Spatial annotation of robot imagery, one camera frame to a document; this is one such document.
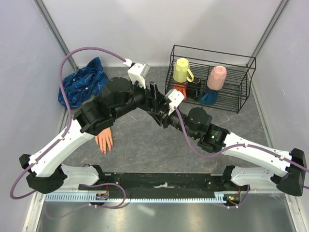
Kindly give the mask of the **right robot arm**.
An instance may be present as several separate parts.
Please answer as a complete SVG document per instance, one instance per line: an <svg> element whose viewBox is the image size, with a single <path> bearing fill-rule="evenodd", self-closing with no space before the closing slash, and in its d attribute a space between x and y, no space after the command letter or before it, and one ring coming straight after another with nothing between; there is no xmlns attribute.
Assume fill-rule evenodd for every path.
<svg viewBox="0 0 309 232"><path fill-rule="evenodd" d="M203 108L193 108L183 114L178 108L150 110L148 114L158 125L172 126L183 132L185 139L198 141L197 145L210 158L220 154L235 157L256 165L244 170L236 166L225 168L221 178L222 187L233 190L236 186L272 186L283 193L300 197L305 176L309 172L304 151L294 148L291 151L277 150L246 140L227 129L211 123L212 117Z"/></svg>

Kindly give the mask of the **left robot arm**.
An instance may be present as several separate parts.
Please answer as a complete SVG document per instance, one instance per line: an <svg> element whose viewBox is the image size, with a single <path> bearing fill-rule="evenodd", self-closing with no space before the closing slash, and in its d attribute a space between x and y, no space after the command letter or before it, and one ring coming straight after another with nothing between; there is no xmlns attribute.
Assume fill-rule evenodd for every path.
<svg viewBox="0 0 309 232"><path fill-rule="evenodd" d="M84 104L68 125L44 148L33 155L22 155L21 166L28 171L28 186L40 193L51 193L63 187L87 185L101 190L106 185L98 165L70 167L63 161L78 147L111 127L115 120L140 108L160 121L169 111L169 101L155 82L140 87L137 82L112 78L92 101Z"/></svg>

